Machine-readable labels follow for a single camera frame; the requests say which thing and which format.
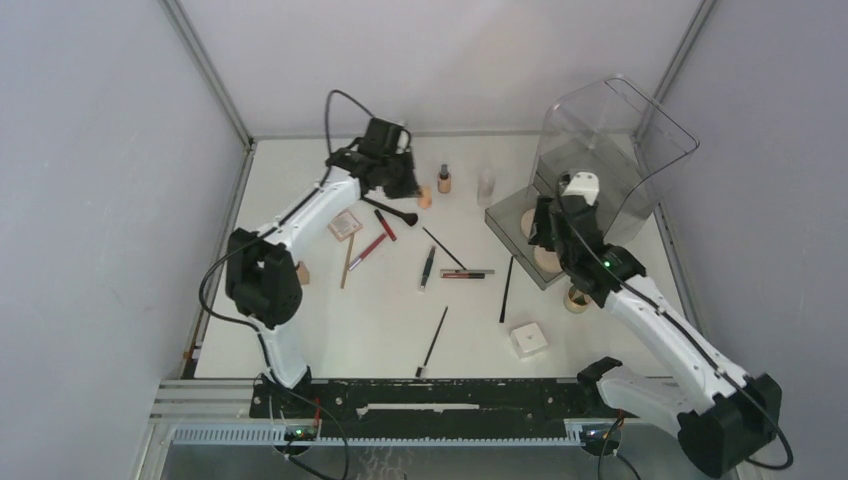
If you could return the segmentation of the beige makeup sponge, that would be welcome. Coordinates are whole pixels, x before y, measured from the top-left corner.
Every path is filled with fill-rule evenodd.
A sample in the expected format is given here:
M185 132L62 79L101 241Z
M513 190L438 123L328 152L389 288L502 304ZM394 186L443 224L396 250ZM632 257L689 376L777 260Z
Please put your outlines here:
M421 186L418 190L417 205L427 210L432 206L432 190L429 186Z

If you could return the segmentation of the pink powder compact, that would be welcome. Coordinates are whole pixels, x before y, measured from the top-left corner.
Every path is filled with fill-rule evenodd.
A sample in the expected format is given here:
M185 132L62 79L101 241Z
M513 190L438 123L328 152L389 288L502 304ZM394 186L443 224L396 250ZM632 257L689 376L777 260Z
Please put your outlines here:
M343 242L364 228L349 209L343 210L327 225L334 238Z

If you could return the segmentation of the clear acrylic organizer box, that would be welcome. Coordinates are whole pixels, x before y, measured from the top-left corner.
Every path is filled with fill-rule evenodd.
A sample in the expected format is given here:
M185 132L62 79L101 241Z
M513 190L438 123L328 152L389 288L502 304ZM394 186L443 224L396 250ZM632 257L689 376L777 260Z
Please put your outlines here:
M640 232L700 142L654 97L624 75L567 93L547 110L523 185L485 211L485 223L541 289L562 278L541 271L521 215L558 179L578 171L599 177L598 225L607 242L625 245Z

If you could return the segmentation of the round powder puff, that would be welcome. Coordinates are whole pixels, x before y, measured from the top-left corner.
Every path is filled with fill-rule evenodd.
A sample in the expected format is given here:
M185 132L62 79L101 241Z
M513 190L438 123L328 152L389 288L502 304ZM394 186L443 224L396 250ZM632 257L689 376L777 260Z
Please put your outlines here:
M524 237L526 239L530 239L530 237L531 237L531 232L532 232L532 227L533 227L533 222L534 222L534 216L535 216L535 209L534 208L526 210L521 215L520 230L521 230L521 233L524 235Z
M555 251L548 251L541 246L533 249L533 260L536 266L548 274L560 274L563 272Z

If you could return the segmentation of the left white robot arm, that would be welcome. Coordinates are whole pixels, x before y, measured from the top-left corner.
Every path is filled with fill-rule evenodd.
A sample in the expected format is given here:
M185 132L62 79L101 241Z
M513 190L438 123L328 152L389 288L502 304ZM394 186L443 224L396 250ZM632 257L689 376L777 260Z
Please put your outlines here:
M324 174L291 206L255 230L239 228L228 239L224 288L240 317L259 337L274 404L290 417L311 407L310 373L290 326L303 298L298 266L319 233L344 210L374 190L391 199L420 191L411 133L380 118L365 133L332 152Z

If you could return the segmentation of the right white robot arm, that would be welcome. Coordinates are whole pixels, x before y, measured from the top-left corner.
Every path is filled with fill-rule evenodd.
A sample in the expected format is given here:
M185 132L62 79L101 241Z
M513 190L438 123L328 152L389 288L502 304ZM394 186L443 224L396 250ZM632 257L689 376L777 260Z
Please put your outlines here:
M582 195L541 196L529 242L554 252L575 289L627 326L676 385L639 376L605 357L585 370L590 381L577 391L582 410L602 416L620 409L651 422L714 479L741 463L790 468L794 452L779 425L778 383L767 374L751 376L712 346L630 251L604 241L596 210Z

